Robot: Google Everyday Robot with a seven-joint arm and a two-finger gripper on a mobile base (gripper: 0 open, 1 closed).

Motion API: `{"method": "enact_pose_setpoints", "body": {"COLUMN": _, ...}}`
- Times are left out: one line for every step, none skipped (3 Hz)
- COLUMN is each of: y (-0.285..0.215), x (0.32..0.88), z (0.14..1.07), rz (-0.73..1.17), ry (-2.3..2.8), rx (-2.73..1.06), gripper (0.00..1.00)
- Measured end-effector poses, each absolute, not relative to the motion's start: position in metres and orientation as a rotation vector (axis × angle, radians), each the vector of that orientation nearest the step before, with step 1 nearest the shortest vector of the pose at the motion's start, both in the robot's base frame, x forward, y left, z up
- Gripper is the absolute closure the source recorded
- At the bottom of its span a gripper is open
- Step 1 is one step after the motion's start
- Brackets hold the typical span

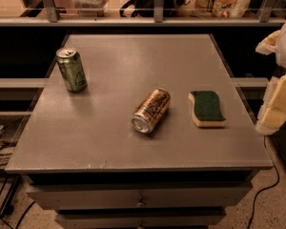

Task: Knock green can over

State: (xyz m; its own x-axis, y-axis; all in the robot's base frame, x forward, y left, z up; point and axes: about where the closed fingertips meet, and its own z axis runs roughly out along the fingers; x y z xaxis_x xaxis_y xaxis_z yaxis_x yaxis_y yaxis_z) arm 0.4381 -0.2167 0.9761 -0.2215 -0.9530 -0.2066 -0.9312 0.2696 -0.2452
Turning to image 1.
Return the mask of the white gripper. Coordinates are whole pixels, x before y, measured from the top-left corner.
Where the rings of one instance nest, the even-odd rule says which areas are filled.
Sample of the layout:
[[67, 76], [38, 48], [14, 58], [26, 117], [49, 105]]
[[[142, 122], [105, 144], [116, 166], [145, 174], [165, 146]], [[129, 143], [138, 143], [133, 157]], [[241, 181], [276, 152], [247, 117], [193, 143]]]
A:
[[[265, 37], [255, 48], [261, 54], [276, 53], [277, 65], [286, 69], [286, 22], [280, 31]], [[255, 129], [261, 135], [272, 135], [286, 122], [286, 74], [269, 81], [263, 104], [257, 115]]]

